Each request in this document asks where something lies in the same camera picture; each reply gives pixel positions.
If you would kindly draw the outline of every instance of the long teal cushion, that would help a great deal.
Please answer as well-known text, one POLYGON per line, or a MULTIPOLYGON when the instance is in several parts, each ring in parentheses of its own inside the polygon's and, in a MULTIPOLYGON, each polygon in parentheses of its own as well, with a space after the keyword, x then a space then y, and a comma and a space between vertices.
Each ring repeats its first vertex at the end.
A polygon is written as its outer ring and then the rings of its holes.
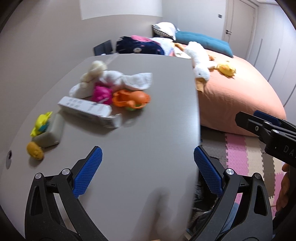
POLYGON ((205 49, 225 54, 233 58, 233 53, 229 44, 223 40, 215 39, 204 34, 184 31, 176 32, 175 42, 187 45, 190 41, 200 43, 205 49))

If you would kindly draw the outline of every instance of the blue gripper pad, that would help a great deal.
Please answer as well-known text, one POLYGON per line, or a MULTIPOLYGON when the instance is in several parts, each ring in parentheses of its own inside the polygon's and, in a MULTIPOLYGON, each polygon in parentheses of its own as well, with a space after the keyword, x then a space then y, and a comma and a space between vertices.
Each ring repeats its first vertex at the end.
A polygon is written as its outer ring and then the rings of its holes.
POLYGON ((80 172, 74 179, 73 194, 75 198, 79 195, 85 193, 87 187, 89 186, 94 174, 96 173, 99 165, 102 162, 103 152, 100 147, 92 153, 89 159, 85 162, 84 166, 81 168, 80 172))
POLYGON ((206 181, 211 193, 220 197, 223 194, 222 178, 199 146, 194 150, 194 161, 199 168, 204 180, 206 181))
POLYGON ((271 124, 273 124, 274 126, 281 126, 281 124, 279 123, 279 119, 273 117, 272 115, 266 114, 262 111, 256 110, 253 114, 253 116, 256 116, 262 120, 268 121, 271 124))

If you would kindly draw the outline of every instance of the navy blue blanket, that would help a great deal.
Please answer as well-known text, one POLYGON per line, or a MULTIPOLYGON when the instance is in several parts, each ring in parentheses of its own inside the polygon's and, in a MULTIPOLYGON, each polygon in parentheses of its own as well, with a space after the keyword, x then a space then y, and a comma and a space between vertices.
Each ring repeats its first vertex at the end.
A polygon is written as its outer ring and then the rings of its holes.
POLYGON ((155 42, 140 42, 126 36, 117 41, 116 52, 165 55, 163 49, 155 42))

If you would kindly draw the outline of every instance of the human hand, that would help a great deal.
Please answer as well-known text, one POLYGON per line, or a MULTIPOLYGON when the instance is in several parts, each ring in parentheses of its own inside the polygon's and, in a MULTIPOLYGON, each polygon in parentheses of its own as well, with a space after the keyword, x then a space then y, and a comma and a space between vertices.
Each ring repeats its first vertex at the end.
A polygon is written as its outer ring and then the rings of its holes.
POLYGON ((290 179, 289 179, 289 171, 290 166, 288 164, 284 164, 282 167, 282 171, 286 172, 286 174, 283 177, 283 180, 281 181, 281 190, 279 192, 279 198, 276 201, 276 211, 279 212, 282 208, 287 206, 289 197, 288 197, 288 191, 290 188, 290 179))

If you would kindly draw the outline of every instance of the pink toy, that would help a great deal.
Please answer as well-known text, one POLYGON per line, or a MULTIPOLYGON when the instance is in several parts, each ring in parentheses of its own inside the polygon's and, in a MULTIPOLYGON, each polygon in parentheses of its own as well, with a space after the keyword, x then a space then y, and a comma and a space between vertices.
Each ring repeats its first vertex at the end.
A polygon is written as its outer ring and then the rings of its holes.
POLYGON ((107 87, 95 86, 91 101, 112 104, 112 90, 107 87))

